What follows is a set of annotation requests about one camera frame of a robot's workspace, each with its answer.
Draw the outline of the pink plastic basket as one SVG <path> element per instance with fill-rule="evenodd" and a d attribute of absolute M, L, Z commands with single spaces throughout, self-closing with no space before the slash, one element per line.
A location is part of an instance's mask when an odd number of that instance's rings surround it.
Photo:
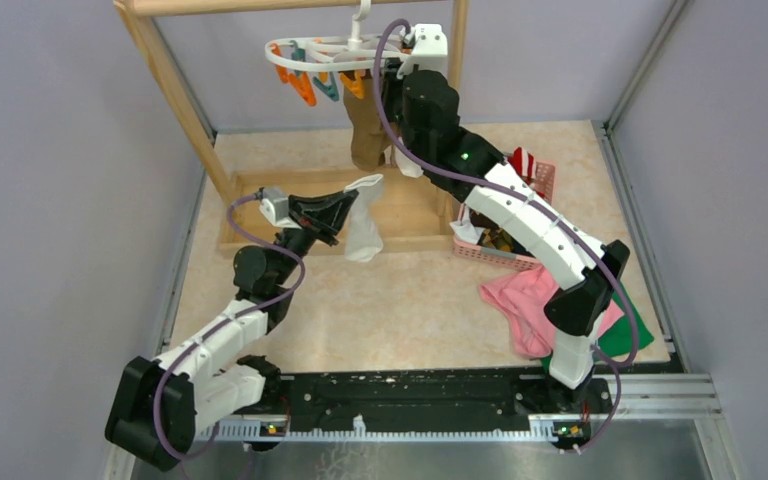
<path fill-rule="evenodd" d="M 523 175 L 529 188 L 547 203 L 552 203 L 556 167 L 551 162 L 542 162 L 529 157 Z M 516 271 L 532 270 L 540 262 L 516 244 L 502 229 L 483 228 L 476 243 L 464 241 L 457 234 L 453 238 L 453 253 L 456 257 L 476 260 Z"/>

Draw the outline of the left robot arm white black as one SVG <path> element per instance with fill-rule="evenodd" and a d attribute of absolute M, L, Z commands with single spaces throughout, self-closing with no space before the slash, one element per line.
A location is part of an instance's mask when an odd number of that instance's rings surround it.
<path fill-rule="evenodd" d="M 232 359 L 266 336 L 286 315 L 306 275 L 304 257 L 321 242 L 338 243 L 360 193 L 355 188 L 317 196 L 263 187 L 235 200 L 227 221 L 249 240 L 234 258 L 235 297 L 207 326 L 152 359 L 124 368 L 104 437 L 162 472 L 193 457 L 197 434 L 244 408 L 268 413 L 279 404 L 279 370 L 261 357 Z"/>

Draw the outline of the green cloth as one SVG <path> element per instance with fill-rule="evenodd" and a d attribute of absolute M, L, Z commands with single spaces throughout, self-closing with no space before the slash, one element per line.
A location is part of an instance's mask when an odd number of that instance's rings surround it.
<path fill-rule="evenodd" d="M 522 335 L 522 343 L 530 348 L 528 353 L 530 357 L 549 357 L 555 346 L 555 327 L 546 317 L 544 307 L 556 290 L 557 283 L 553 279 L 542 280 L 531 295 L 529 309 L 521 308 L 521 314 L 528 321 L 531 329 L 528 341 L 525 340 L 525 335 Z M 614 293 L 600 325 L 598 338 L 599 348 L 609 357 L 623 356 L 631 351 L 631 321 L 634 321 L 638 328 L 636 338 L 639 349 L 648 346 L 654 340 L 638 312 L 632 309 L 632 313 L 631 317 L 626 314 L 619 295 Z"/>

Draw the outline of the red white striped sock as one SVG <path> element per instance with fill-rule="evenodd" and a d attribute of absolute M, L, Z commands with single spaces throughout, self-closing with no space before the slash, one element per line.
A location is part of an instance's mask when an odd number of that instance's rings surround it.
<path fill-rule="evenodd" d="M 531 183 L 533 181 L 535 173 L 535 158 L 531 153 L 522 147 L 517 147 L 508 156 L 508 163 L 527 183 Z"/>

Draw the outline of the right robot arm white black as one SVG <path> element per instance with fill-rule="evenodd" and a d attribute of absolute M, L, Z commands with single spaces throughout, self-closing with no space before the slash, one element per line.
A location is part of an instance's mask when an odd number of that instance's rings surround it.
<path fill-rule="evenodd" d="M 629 248 L 569 223 L 501 151 L 461 126 L 458 92 L 441 73 L 400 76 L 399 65 L 382 61 L 372 73 L 385 131 L 433 185 L 501 227 L 552 275 L 557 288 L 544 312 L 556 335 L 546 397 L 554 409 L 574 411 L 587 397 L 598 325 L 612 297 L 623 293 Z"/>

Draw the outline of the pink cloth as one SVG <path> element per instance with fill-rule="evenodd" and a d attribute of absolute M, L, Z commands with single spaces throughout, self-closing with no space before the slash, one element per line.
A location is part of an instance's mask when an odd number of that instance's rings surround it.
<path fill-rule="evenodd" d="M 512 273 L 479 287 L 481 299 L 507 319 L 516 353 L 542 360 L 551 356 L 555 347 L 554 325 L 544 307 L 557 290 L 548 270 Z M 627 316 L 615 300 L 611 301 L 599 332 L 599 347 L 607 355 L 618 357 L 631 350 L 631 332 Z"/>

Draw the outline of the white round clip hanger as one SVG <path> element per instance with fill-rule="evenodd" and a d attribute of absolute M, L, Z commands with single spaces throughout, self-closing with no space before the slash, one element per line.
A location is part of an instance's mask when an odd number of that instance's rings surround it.
<path fill-rule="evenodd" d="M 398 36 L 363 35 L 362 22 L 369 16 L 371 5 L 370 1 L 359 3 L 347 36 L 284 38 L 266 44 L 265 57 L 274 65 L 280 82 L 291 85 L 307 105 L 314 107 L 318 91 L 337 102 L 342 87 L 363 99 L 363 79 L 372 74 L 374 66 L 394 68 L 398 79 L 418 69 L 419 61 L 411 59 L 413 51 L 422 43 L 441 40 L 440 28 L 416 24 Z"/>

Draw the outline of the wooden clothes rack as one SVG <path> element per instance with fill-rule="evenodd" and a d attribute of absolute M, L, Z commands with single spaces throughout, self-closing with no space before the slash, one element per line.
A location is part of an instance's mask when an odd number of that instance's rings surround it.
<path fill-rule="evenodd" d="M 310 227 L 312 219 L 292 216 L 289 197 L 280 193 L 280 187 L 301 186 L 313 191 L 346 179 L 350 173 L 346 169 L 228 173 L 214 151 L 210 131 L 201 120 L 194 97 L 154 20 L 171 16 L 326 8 L 328 5 L 326 1 L 117 1 L 114 4 L 220 198 L 231 204 L 241 187 L 265 187 L 266 192 L 260 197 L 265 215 L 263 222 L 256 224 L 252 217 L 236 208 L 233 218 L 240 226 L 256 226 L 260 232 Z M 267 42 L 264 47 L 265 58 L 275 66 L 280 82 L 292 86 L 310 107 L 316 104 L 316 92 L 348 89 L 357 98 L 372 95 L 360 87 L 363 73 L 373 66 L 372 56 L 377 44 L 376 36 L 360 32 L 360 25 L 372 4 L 361 1 L 358 6 L 347 36 L 277 39 Z M 385 58 L 405 60 L 417 53 L 419 64 L 445 72 L 448 80 L 457 87 L 462 76 L 467 8 L 465 1 L 453 4 L 452 39 L 447 38 L 438 24 L 418 24 L 412 28 L 416 37 L 414 43 L 402 46 L 398 37 L 389 38 Z M 371 206 L 370 213 L 379 229 L 384 251 L 440 251 L 452 247 L 453 235 L 448 230 L 452 206 L 441 189 L 429 181 L 411 180 L 397 171 L 386 174 L 382 184 L 385 189 L 381 201 Z"/>

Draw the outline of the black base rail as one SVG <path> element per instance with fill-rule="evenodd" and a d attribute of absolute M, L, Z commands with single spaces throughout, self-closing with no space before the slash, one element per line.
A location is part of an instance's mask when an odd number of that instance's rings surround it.
<path fill-rule="evenodd" d="M 585 445 L 612 409 L 604 379 L 567 390 L 538 367 L 271 374 L 262 399 L 236 410 L 273 441 L 496 440 L 534 435 Z"/>

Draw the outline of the brown sock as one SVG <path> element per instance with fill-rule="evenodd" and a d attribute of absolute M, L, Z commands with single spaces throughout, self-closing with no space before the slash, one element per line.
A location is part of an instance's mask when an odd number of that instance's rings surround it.
<path fill-rule="evenodd" d="M 352 125 L 350 155 L 360 170 L 374 172 L 385 162 L 385 151 L 392 144 L 377 113 L 373 80 L 369 74 L 362 79 L 364 97 L 357 98 L 344 89 L 343 104 Z"/>

